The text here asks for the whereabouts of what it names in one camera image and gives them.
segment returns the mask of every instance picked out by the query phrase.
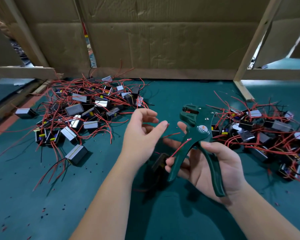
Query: green work mat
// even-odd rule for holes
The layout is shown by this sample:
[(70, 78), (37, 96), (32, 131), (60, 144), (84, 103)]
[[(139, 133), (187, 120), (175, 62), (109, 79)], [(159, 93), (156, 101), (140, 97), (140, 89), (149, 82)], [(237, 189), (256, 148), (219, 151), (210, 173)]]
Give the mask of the green work mat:
[[(239, 92), (231, 81), (145, 80), (145, 83), (149, 85), (140, 95), (152, 104), (149, 107), (158, 112), (160, 121), (167, 120), (170, 123), (164, 135), (179, 132), (176, 126), (184, 104), (209, 104), (224, 108), (214, 91), (230, 106), (244, 109), (239, 101), (231, 98), (239, 98), (236, 94)], [(300, 122), (300, 83), (271, 82), (247, 87), (259, 104), (267, 104), (271, 97), (272, 102), (281, 101), (281, 104), (289, 105), (288, 110)], [(116, 121), (125, 121), (129, 117), (118, 117)], [(39, 120), (40, 117), (19, 119), (8, 130), (28, 128)], [(99, 133), (85, 141), (83, 145), (90, 153), (84, 164), (81, 167), (70, 166), (59, 180), (47, 184), (49, 174), (34, 192), (32, 190), (36, 183), (56, 161), (53, 149), (43, 148), (40, 165), (41, 149), (35, 152), (38, 145), (34, 141), (34, 133), (30, 133), (17, 146), (4, 153), (0, 157), (0, 240), (27, 239), (30, 236), (31, 239), (68, 239), (120, 154), (126, 125), (112, 124), (114, 139), (111, 145), (108, 133)], [(0, 153), (27, 132), (0, 135)], [(171, 138), (181, 141), (182, 134)], [(67, 154), (73, 145), (65, 141), (60, 148)], [(173, 152), (161, 142), (155, 151)], [(300, 182), (287, 183), (275, 175), (269, 178), (267, 170), (252, 155), (239, 155), (248, 183), (300, 230)], [(133, 188), (144, 187), (147, 166), (145, 164), (140, 169)], [(223, 206), (202, 195), (187, 181), (177, 178), (165, 188), (148, 193), (132, 192), (126, 239), (245, 237)]]

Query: right hand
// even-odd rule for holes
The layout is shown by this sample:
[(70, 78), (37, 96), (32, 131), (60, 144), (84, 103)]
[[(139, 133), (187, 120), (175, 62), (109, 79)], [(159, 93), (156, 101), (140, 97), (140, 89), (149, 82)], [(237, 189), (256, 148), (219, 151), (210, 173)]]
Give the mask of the right hand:
[[(185, 134), (187, 133), (185, 123), (178, 122), (178, 126)], [(181, 144), (181, 142), (169, 138), (164, 138), (163, 142), (174, 149), (177, 149)], [(226, 197), (217, 197), (214, 193), (208, 162), (199, 149), (190, 150), (188, 153), (189, 159), (184, 159), (178, 176), (190, 181), (207, 197), (229, 206), (248, 184), (244, 178), (240, 157), (233, 150), (219, 142), (201, 142), (201, 146), (218, 157)], [(166, 160), (165, 169), (168, 173), (171, 171), (174, 160), (175, 157)]]

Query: left hand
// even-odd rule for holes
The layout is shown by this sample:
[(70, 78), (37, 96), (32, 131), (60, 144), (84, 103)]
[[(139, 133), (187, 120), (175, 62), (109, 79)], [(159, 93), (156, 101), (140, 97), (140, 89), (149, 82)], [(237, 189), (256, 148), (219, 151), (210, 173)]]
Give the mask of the left hand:
[(123, 145), (118, 161), (131, 167), (135, 173), (150, 158), (155, 145), (168, 127), (167, 121), (162, 121), (156, 127), (148, 123), (158, 123), (158, 113), (151, 109), (136, 109), (124, 133)]

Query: tangle of wires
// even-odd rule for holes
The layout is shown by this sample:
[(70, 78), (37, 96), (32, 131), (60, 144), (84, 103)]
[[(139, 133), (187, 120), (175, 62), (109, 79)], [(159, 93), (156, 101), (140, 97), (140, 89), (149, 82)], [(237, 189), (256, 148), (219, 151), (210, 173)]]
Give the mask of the tangle of wires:
[[(128, 121), (127, 119), (120, 122), (116, 118), (132, 114), (136, 108), (148, 108), (143, 97), (140, 96), (140, 91), (142, 92), (147, 85), (141, 78), (142, 83), (140, 84), (133, 82), (132, 79), (117, 78), (122, 74), (117, 74), (114, 77), (108, 76), (103, 79), (96, 79), (92, 75), (93, 72), (91, 75), (89, 74), (88, 78), (52, 81), (50, 87), (43, 94), (47, 101), (40, 103), (34, 109), (38, 117), (42, 117), (42, 120), (37, 122), (36, 126), (23, 129), (30, 129), (30, 131), (1, 153), (2, 155), (33, 132), (36, 133), (37, 149), (48, 146), (54, 150), (56, 163), (40, 178), (33, 190), (52, 171), (50, 182), (58, 166), (62, 165), (62, 172), (57, 175), (56, 179), (60, 178), (66, 170), (66, 163), (71, 163), (58, 148), (60, 141), (66, 138), (71, 140), (67, 137), (69, 133), (61, 132), (64, 128), (67, 128), (68, 132), (73, 135), (72, 144), (82, 145), (83, 140), (93, 138), (98, 133), (109, 133), (111, 144), (113, 139), (111, 125)], [(77, 108), (75, 110), (69, 109), (73, 106)]]
[(294, 115), (285, 110), (280, 102), (251, 105), (239, 98), (245, 107), (241, 111), (233, 108), (215, 92), (225, 108), (215, 108), (217, 122), (212, 123), (215, 141), (231, 149), (244, 148), (264, 165), (274, 165), (276, 173), (287, 181), (300, 182), (300, 123)]

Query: wire stripper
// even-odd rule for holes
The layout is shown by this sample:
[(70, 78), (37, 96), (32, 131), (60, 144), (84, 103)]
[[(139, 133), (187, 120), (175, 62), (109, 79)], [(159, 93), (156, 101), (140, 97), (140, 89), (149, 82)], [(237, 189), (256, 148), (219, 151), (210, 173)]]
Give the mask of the wire stripper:
[(211, 180), (213, 190), (217, 197), (224, 197), (225, 191), (222, 182), (221, 169), (218, 158), (215, 154), (209, 154), (205, 149), (200, 146), (200, 141), (210, 141), (212, 138), (212, 119), (215, 115), (215, 112), (207, 107), (197, 106), (192, 104), (184, 105), (182, 111), (180, 112), (180, 119), (190, 127), (187, 127), (187, 134), (184, 135), (183, 141), (184, 144), (179, 151), (176, 153), (176, 159), (172, 165), (171, 172), (168, 177), (168, 181), (173, 181), (178, 174), (180, 166), (187, 156), (190, 149), (197, 147), (202, 151), (206, 157), (209, 168), (211, 171)]

